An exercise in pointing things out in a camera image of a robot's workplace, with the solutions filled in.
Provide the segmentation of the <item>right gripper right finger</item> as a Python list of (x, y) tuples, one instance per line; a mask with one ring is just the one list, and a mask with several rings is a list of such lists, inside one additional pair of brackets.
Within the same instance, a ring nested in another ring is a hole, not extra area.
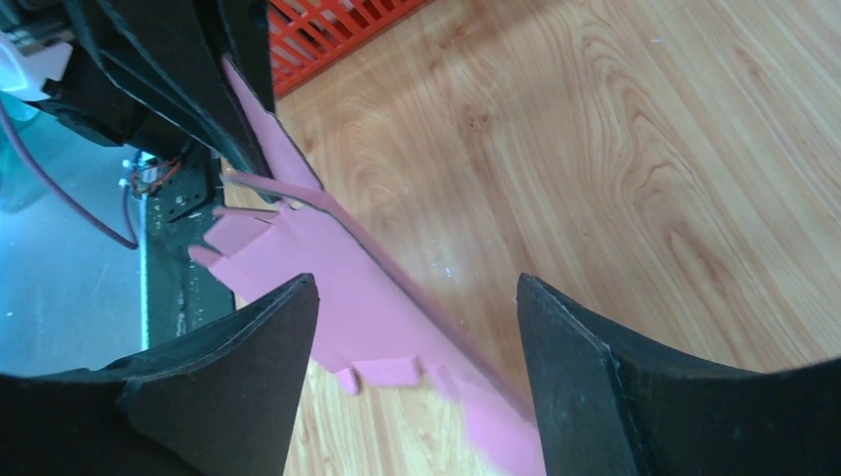
[(538, 277), (517, 314), (550, 475), (836, 475), (840, 363), (757, 373), (606, 318)]

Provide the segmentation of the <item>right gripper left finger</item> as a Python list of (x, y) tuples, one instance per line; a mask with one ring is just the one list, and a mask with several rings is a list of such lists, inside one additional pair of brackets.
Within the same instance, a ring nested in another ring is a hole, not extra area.
[(5, 475), (279, 475), (319, 308), (301, 274), (99, 370), (1, 378)]

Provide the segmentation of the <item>pink paper box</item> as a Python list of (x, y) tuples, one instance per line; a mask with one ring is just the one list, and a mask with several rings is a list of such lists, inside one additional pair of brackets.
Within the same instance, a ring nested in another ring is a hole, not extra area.
[(509, 475), (542, 475), (532, 399), (479, 351), (401, 266), (324, 188), (280, 123), (230, 59), (222, 68), (256, 134), (268, 177), (233, 184), (277, 199), (273, 210), (220, 207), (190, 257), (253, 300), (312, 274), (319, 294), (311, 357), (349, 394), (362, 384), (410, 387), (431, 380), (464, 406), (471, 442)]

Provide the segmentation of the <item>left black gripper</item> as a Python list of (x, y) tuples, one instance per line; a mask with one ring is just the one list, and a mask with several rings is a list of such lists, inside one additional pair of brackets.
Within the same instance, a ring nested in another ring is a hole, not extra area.
[(62, 80), (45, 88), (54, 96), (23, 102), (83, 138), (173, 158), (190, 135), (238, 170), (270, 177), (224, 70), (232, 65), (274, 108), (268, 14), (265, 1), (4, 1), (1, 33), (74, 34)]

